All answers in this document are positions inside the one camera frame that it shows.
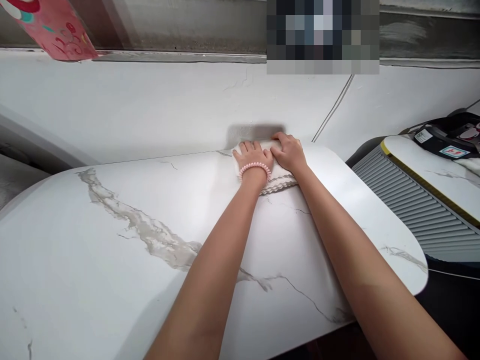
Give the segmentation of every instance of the pink bag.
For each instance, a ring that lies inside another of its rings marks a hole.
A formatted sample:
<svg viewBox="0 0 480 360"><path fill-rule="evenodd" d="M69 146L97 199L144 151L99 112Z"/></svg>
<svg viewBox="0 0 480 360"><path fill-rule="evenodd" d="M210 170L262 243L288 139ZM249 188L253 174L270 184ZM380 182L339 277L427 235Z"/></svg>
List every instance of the pink bag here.
<svg viewBox="0 0 480 360"><path fill-rule="evenodd" d="M0 5L55 60L98 56L67 0L0 0Z"/></svg>

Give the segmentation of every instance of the white cloth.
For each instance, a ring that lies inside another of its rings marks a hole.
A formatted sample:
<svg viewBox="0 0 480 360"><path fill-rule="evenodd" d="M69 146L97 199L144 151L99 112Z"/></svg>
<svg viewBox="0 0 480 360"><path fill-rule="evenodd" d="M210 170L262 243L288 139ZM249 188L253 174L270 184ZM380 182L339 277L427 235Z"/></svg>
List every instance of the white cloth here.
<svg viewBox="0 0 480 360"><path fill-rule="evenodd" d="M480 177L480 157L471 157L469 159L455 160L457 164L470 170L472 173L477 174Z"/></svg>
<svg viewBox="0 0 480 360"><path fill-rule="evenodd" d="M282 148L280 141L278 140L264 140L260 141L260 145L262 149L270 150L272 146L275 146L279 149ZM235 146L233 150L236 150L239 154L242 153L240 150L240 144ZM238 175L240 172L239 163L235 158L233 158L235 163L235 175ZM271 193L276 193L282 189L291 187L293 185L297 185L297 180L292 175L292 173L288 170L285 170L280 164L277 162L275 158L273 158L273 168L270 169L271 171L271 180L266 183L265 187L261 191L260 195L267 195Z"/></svg>

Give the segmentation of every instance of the coil hair tie bracelet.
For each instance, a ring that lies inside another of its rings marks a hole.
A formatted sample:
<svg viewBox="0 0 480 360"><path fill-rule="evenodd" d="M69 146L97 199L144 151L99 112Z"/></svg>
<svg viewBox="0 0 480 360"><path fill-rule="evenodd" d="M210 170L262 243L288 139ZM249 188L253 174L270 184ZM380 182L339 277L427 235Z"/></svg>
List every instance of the coil hair tie bracelet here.
<svg viewBox="0 0 480 360"><path fill-rule="evenodd" d="M262 162L251 162L240 169L240 172L238 173L238 178L240 179L240 181L242 181L244 172L246 172L250 168L262 168L266 172L266 180L269 182L272 179L272 172L267 165Z"/></svg>

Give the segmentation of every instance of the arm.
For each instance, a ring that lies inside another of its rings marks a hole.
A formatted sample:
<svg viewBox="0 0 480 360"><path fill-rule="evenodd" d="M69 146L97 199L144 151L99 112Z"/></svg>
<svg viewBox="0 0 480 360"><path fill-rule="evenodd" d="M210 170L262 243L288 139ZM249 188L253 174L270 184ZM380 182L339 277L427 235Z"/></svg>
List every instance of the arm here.
<svg viewBox="0 0 480 360"><path fill-rule="evenodd" d="M295 176L341 288L379 359L465 359L308 167L300 142L275 135L271 152Z"/></svg>
<svg viewBox="0 0 480 360"><path fill-rule="evenodd" d="M256 141L233 152L240 168L273 166ZM145 360L218 359L255 205L267 181L262 168L243 174L241 186L193 261L175 302Z"/></svg>

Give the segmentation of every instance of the gray marble vein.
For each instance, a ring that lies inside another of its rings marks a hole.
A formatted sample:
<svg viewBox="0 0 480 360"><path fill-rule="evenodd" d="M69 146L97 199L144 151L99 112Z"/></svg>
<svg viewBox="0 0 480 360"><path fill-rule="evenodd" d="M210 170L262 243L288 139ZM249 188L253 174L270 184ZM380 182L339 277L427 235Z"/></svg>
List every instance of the gray marble vein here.
<svg viewBox="0 0 480 360"><path fill-rule="evenodd" d="M33 342L34 342L34 340L30 339L30 342L26 346L26 349L28 350L28 360L32 360L32 344L33 344Z"/></svg>
<svg viewBox="0 0 480 360"><path fill-rule="evenodd" d="M290 285L291 287L299 294L303 295L305 298L307 298L312 304L313 306L315 306L315 309L323 315L323 317L325 319L327 319L329 322L331 323L334 323L334 324L342 324L342 323L346 323L346 322L349 322L351 321L352 319L354 319L353 315L349 314L348 312L342 310L341 308L339 307L336 307L335 308L335 315L333 316L328 316L326 315L323 311L321 311L319 309L319 307L317 306L317 304L315 303L315 301L313 301L308 295L306 295L303 291L300 291L299 289L296 288L295 285L292 284L292 282L286 277L286 276L283 276L281 274L278 274L277 276L270 276L270 277L267 277L266 278L267 280L276 280L276 279L284 279L286 280Z"/></svg>
<svg viewBox="0 0 480 360"><path fill-rule="evenodd" d="M91 202L103 207L115 219L128 221L128 228L133 229L138 238L145 243L150 255L162 259L172 269L183 272L189 271L202 247L201 243L197 241L184 241L178 235L173 233L163 222L148 216L143 211L133 206L119 201L113 191L102 185L97 178L96 171L93 167L77 172L76 174L80 180L88 186L88 194ZM118 235L125 239L131 239L120 234ZM253 281L260 285L263 291L268 292L269 290L272 290L271 281L276 279L285 279L295 291L312 302L316 310L328 321L336 324L346 321L343 310L339 308L337 308L337 310L341 310L342 312L340 315L325 315L310 297L298 290L287 277L281 274L259 278L253 276L245 269L240 268L236 282Z"/></svg>
<svg viewBox="0 0 480 360"><path fill-rule="evenodd" d="M19 313L19 311L15 306L12 307L12 310L15 314L18 315L18 317L20 318L21 325L28 333L28 327L27 327L27 322L25 321L25 318L22 316L22 314ZM30 342L26 345L26 349L28 351L28 360L32 360L32 343L33 342L34 342L33 338L30 338Z"/></svg>
<svg viewBox="0 0 480 360"><path fill-rule="evenodd" d="M224 153L224 152L221 152L220 150L217 150L217 151L215 151L215 152L216 152L216 153L219 153L220 155L227 156L227 157L229 157L229 158L232 157L232 155L227 154L227 153Z"/></svg>
<svg viewBox="0 0 480 360"><path fill-rule="evenodd" d="M408 252L405 250L399 249L398 247L389 247L389 246L383 246L379 249L380 251L386 251L388 254L405 259L412 264L417 265L424 273L428 273L428 266L423 263L422 261L418 260L416 257L413 257L410 255Z"/></svg>
<svg viewBox="0 0 480 360"><path fill-rule="evenodd" d="M283 205L284 207L287 207L287 208L292 209L292 210L295 210L295 211L299 211L299 212L301 212L301 213L303 213L303 214L312 215L311 212L304 211L304 210L302 210L302 209L297 209L297 208L295 208L295 207L288 206L288 205L286 205L286 204L284 204L284 203L274 204L273 202L270 201L270 198L269 198L268 195L265 195L265 197L266 197L266 201L267 201L270 205Z"/></svg>
<svg viewBox="0 0 480 360"><path fill-rule="evenodd" d="M23 326L24 329L27 329L27 322L25 321L24 317L19 313L19 311L13 307L13 312L18 315L20 318L21 325Z"/></svg>
<svg viewBox="0 0 480 360"><path fill-rule="evenodd" d="M425 170L425 171L427 173L432 173L432 174L435 174L435 175L438 175L438 176L441 176L441 177L450 178L450 179L467 180L470 184L475 185L477 188L480 188L480 182L477 182L473 179L469 179L468 177L457 175L456 173L451 172L451 171L447 171L447 170L442 170L443 172L436 172L436 171L430 171L430 170Z"/></svg>

